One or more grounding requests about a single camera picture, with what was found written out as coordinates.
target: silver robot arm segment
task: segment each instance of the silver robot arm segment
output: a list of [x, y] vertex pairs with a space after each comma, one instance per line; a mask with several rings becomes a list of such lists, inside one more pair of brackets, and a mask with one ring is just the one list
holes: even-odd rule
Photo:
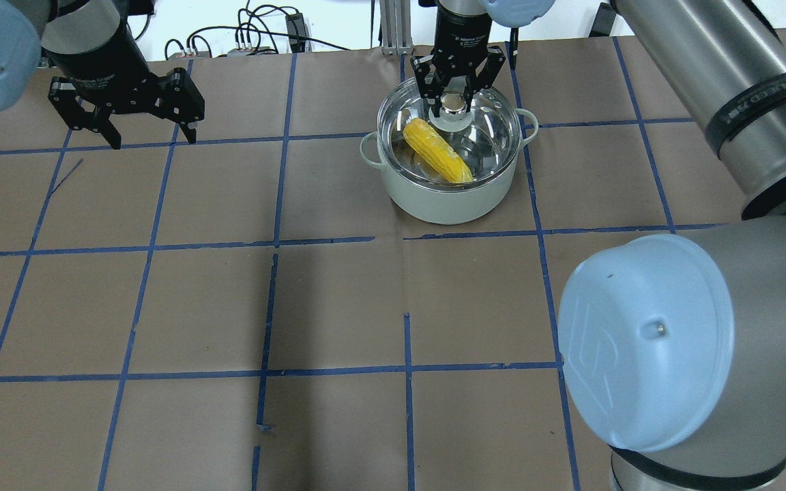
[[786, 49], [742, 0], [613, 6], [746, 194], [740, 224], [649, 236], [572, 273], [568, 387], [612, 488], [758, 488], [786, 466]]

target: white pot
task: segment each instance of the white pot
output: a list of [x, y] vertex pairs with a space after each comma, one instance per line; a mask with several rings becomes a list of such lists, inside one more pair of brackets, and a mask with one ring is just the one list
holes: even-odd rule
[[[437, 189], [403, 176], [390, 165], [390, 161], [381, 148], [377, 131], [362, 138], [360, 155], [366, 164], [381, 171], [381, 180], [383, 180], [390, 198], [409, 215], [433, 224], [462, 224], [486, 215], [491, 209], [496, 208], [499, 202], [502, 202], [502, 198], [505, 198], [511, 187], [514, 171], [517, 168], [515, 161], [518, 154], [527, 143], [532, 142], [536, 137], [539, 127], [536, 116], [526, 109], [518, 108], [515, 111], [533, 123], [532, 134], [520, 139], [518, 151], [512, 153], [511, 162], [506, 162], [503, 171], [471, 189]], [[366, 155], [365, 145], [370, 140], [375, 140], [381, 162], [375, 162]]]

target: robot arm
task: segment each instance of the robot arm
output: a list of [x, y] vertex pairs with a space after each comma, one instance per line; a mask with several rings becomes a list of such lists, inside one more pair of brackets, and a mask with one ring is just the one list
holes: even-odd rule
[[196, 142], [205, 100], [185, 69], [150, 72], [127, 12], [128, 0], [0, 0], [0, 110], [19, 99], [43, 46], [65, 74], [53, 78], [48, 99], [72, 130], [89, 128], [118, 149], [110, 116], [149, 113], [177, 122]]
[[[474, 93], [492, 86], [505, 64], [502, 50], [487, 47], [493, 21], [513, 29], [528, 25], [545, 15], [554, 0], [438, 0], [437, 3], [433, 53], [412, 58], [411, 67], [421, 96], [430, 104], [434, 116], [439, 117], [442, 110], [458, 110], [464, 103], [465, 110], [471, 110]], [[460, 96], [452, 101], [452, 108], [442, 99], [446, 93]]]

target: table surface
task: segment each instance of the table surface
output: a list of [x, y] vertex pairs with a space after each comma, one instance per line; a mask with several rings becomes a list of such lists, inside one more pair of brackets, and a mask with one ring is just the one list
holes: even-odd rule
[[113, 117], [119, 151], [69, 131], [49, 71], [0, 113], [0, 489], [607, 487], [562, 287], [744, 200], [635, 38], [521, 44], [496, 87], [538, 136], [460, 226], [409, 217], [359, 157], [405, 60], [181, 65], [196, 145], [150, 115]]

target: blue tape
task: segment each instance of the blue tape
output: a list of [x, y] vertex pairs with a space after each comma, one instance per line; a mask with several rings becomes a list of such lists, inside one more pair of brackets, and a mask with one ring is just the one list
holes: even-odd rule
[[287, 148], [290, 143], [290, 117], [293, 114], [293, 86], [296, 80], [297, 54], [290, 60], [290, 80], [287, 86], [287, 112], [284, 117], [284, 137], [281, 140], [281, 165], [278, 171], [278, 199], [275, 202], [275, 248], [281, 237], [281, 209], [284, 206], [284, 179], [287, 176]]
[[[521, 361], [520, 363], [449, 363], [424, 364], [423, 366], [364, 366], [325, 369], [281, 370], [221, 370], [128, 373], [127, 380], [197, 380], [205, 378], [277, 378], [290, 376], [339, 376], [369, 375], [375, 373], [408, 373], [436, 371], [484, 370], [555, 370], [556, 361]], [[0, 383], [15, 382], [93, 382], [119, 380], [122, 373], [68, 374], [68, 375], [14, 375], [0, 376]]]
[[230, 371], [177, 371], [162, 373], [130, 373], [128, 380], [196, 380], [203, 378], [255, 378], [262, 376], [261, 370]]
[[558, 228], [543, 230], [544, 235], [562, 235], [575, 233], [620, 233], [620, 232], [668, 232], [669, 226], [631, 226], [631, 227], [598, 227], [598, 228]]
[[100, 382], [119, 380], [120, 375], [116, 373], [101, 374], [74, 374], [74, 375], [7, 375], [0, 376], [0, 383], [24, 383], [24, 382]]
[[338, 139], [338, 138], [362, 138], [363, 136], [367, 136], [369, 132], [364, 131], [362, 133], [333, 133], [333, 134], [303, 134], [299, 136], [290, 136], [289, 139], [291, 142], [293, 140], [330, 140], [330, 139]]
[[62, 151], [63, 149], [0, 150], [0, 155], [27, 155], [28, 153], [62, 153]]
[[632, 88], [632, 81], [630, 80], [630, 72], [626, 69], [626, 62], [624, 61], [624, 53], [620, 50], [620, 43], [617, 43], [617, 38], [611, 38], [614, 43], [614, 49], [617, 53], [617, 61], [620, 62], [620, 69], [624, 73], [624, 82], [626, 82], [626, 90], [630, 93], [630, 102], [632, 102], [632, 109], [636, 112], [636, 120], [639, 121], [639, 133], [642, 134], [642, 143], [645, 143], [645, 152], [648, 155], [648, 162], [651, 162], [651, 171], [654, 176], [654, 181], [657, 184], [657, 192], [660, 196], [660, 201], [663, 204], [663, 213], [667, 218], [667, 226], [669, 232], [675, 233], [675, 224], [671, 218], [671, 211], [669, 209], [669, 202], [665, 191], [663, 190], [663, 181], [660, 180], [660, 173], [657, 169], [657, 162], [654, 159], [654, 153], [651, 150], [651, 142], [648, 140], [648, 133], [645, 130], [645, 120], [642, 119], [642, 112], [639, 110], [639, 102], [636, 100], [636, 92]]
[[[523, 108], [521, 103], [521, 87], [518, 84], [517, 80], [517, 72], [511, 70], [511, 80], [512, 84], [514, 85], [514, 97], [517, 100], [518, 108]], [[524, 121], [521, 118], [521, 127], [523, 127]], [[526, 130], [521, 130], [522, 134], [526, 136]], [[533, 205], [533, 219], [536, 221], [536, 236], [539, 240], [539, 260], [542, 263], [542, 280], [545, 286], [545, 299], [548, 302], [548, 315], [551, 325], [551, 337], [554, 341], [554, 355], [555, 355], [555, 366], [557, 369], [557, 375], [559, 376], [559, 390], [561, 392], [566, 391], [565, 380], [564, 380], [564, 373], [562, 372], [562, 355], [559, 353], [559, 336], [557, 335], [557, 325], [556, 325], [556, 309], [554, 307], [554, 293], [551, 289], [551, 282], [550, 282], [550, 273], [548, 268], [548, 254], [547, 249], [545, 248], [545, 239], [544, 233], [542, 229], [542, 217], [539, 214], [539, 208], [536, 204], [536, 183], [534, 183], [533, 178], [533, 162], [530, 158], [529, 154], [529, 147], [526, 146], [523, 148], [523, 158], [524, 163], [526, 164], [527, 168], [527, 184], [529, 185], [529, 195], [532, 198], [532, 205]], [[574, 439], [572, 437], [572, 427], [570, 422], [570, 416], [568, 415], [568, 404], [561, 404], [561, 410], [564, 414], [564, 428], [566, 431], [566, 445], [568, 447], [568, 461], [570, 461], [571, 472], [572, 472], [572, 486], [574, 491], [581, 491], [581, 482], [578, 479], [578, 461], [576, 454], [574, 453]]]
[[[193, 65], [193, 61], [190, 60], [190, 65], [188, 65], [188, 70], [192, 68], [192, 65]], [[179, 130], [178, 125], [175, 125], [174, 130], [172, 130], [172, 137], [171, 137], [172, 143], [174, 143], [177, 140], [178, 130]], [[147, 290], [147, 278], [150, 276], [150, 265], [151, 263], [153, 263], [153, 259], [154, 259], [156, 234], [160, 228], [162, 204], [165, 201], [166, 187], [168, 187], [169, 185], [169, 172], [171, 171], [172, 158], [174, 158], [174, 155], [175, 155], [175, 146], [171, 145], [169, 146], [169, 154], [166, 156], [165, 169], [164, 171], [162, 171], [160, 193], [158, 198], [156, 199], [156, 213], [154, 215], [154, 225], [150, 232], [150, 243], [149, 243], [149, 247], [147, 248], [147, 261], [145, 261], [144, 263], [144, 272], [143, 274], [141, 274], [141, 285], [139, 286], [138, 289], [138, 299], [135, 301], [135, 311], [132, 318], [132, 328], [131, 330], [129, 330], [129, 339], [127, 341], [126, 354], [123, 355], [123, 366], [121, 369], [121, 374], [119, 374], [119, 382], [117, 384], [115, 407], [113, 407], [111, 413], [111, 423], [108, 427], [108, 435], [105, 443], [105, 453], [102, 456], [102, 466], [99, 473], [99, 486], [97, 487], [98, 491], [103, 491], [103, 489], [105, 489], [105, 481], [108, 473], [108, 464], [111, 460], [111, 449], [113, 447], [113, 443], [115, 443], [115, 435], [117, 432], [119, 410], [121, 409], [121, 403], [123, 402], [123, 391], [126, 388], [126, 382], [128, 379], [129, 363], [132, 361], [132, 351], [135, 345], [135, 329], [138, 327], [138, 321], [141, 319], [141, 307], [143, 307], [144, 304], [144, 294]]]
[[250, 463], [250, 491], [257, 491], [259, 485], [259, 445], [253, 447], [253, 461]]
[[405, 314], [405, 434], [408, 451], [408, 491], [415, 491], [414, 391], [411, 387], [411, 314]]
[[501, 230], [500, 232], [461, 232], [461, 233], [427, 233], [420, 237], [405, 237], [403, 240], [435, 240], [435, 239], [486, 239], [486, 237], [532, 237], [535, 230]]
[[278, 254], [272, 255], [272, 271], [269, 273], [269, 298], [265, 306], [265, 335], [263, 336], [263, 361], [260, 366], [262, 376], [259, 379], [259, 395], [257, 396], [257, 425], [263, 425], [265, 417], [265, 389], [269, 383], [269, 355], [272, 353], [272, 319], [275, 311], [275, 285], [278, 281]]
[[355, 243], [355, 242], [372, 242], [375, 237], [334, 237], [333, 239], [290, 239], [280, 240], [280, 246], [312, 246], [318, 243]]

